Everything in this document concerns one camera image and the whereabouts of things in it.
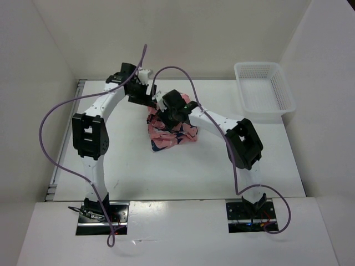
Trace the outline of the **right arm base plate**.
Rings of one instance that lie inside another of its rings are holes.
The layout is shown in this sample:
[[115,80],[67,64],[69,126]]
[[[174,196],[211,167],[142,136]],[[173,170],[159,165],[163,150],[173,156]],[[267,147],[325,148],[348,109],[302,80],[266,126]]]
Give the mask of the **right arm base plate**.
[[263,232],[264,226],[270,232],[279,230],[272,201],[267,201],[254,218],[245,210],[241,200],[226,201],[229,233]]

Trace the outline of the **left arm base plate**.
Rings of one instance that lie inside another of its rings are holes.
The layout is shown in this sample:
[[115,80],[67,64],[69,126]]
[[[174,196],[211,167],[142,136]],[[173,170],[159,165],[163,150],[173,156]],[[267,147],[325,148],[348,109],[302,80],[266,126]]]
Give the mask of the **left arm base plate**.
[[[108,210],[110,221],[115,229],[115,235],[127,235],[129,202],[111,202]],[[81,207],[69,207],[79,213],[76,236],[109,235],[110,227],[106,217]]]

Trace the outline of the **pink shark print shorts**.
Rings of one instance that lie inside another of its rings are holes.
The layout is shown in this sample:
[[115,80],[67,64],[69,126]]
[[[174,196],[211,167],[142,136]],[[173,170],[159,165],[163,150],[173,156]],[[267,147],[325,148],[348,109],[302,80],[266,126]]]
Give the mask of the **pink shark print shorts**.
[[157,116],[159,109],[148,107],[146,123],[151,141],[151,149],[158,152],[186,142],[198,140],[199,129],[186,123],[179,123],[171,130]]

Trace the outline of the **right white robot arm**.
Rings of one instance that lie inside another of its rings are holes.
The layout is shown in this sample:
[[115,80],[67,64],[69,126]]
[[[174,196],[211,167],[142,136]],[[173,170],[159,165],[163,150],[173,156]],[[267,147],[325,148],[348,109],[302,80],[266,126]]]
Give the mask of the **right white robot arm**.
[[163,94],[158,91],[153,96],[158,109],[158,117],[168,127],[178,123],[199,127],[225,142],[227,155],[232,163],[235,193],[241,196],[244,214],[250,218],[257,217],[266,203],[266,194],[253,193],[246,197],[246,191],[257,187],[258,162],[263,144],[252,122],[241,117],[229,119],[208,111],[198,101],[186,102],[177,90]]

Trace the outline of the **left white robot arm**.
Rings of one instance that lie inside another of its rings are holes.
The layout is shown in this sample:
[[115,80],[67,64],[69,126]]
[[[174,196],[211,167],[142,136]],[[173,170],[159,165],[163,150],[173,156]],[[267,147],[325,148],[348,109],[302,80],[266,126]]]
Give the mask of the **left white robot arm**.
[[104,155],[109,148],[106,122],[126,96],[137,104],[149,105],[147,93],[152,71],[129,63],[121,65],[120,72],[107,78],[103,95],[83,113],[72,117],[73,146],[82,159],[84,176],[89,180],[82,212],[91,214],[97,221],[106,221],[111,214],[109,193],[104,178]]

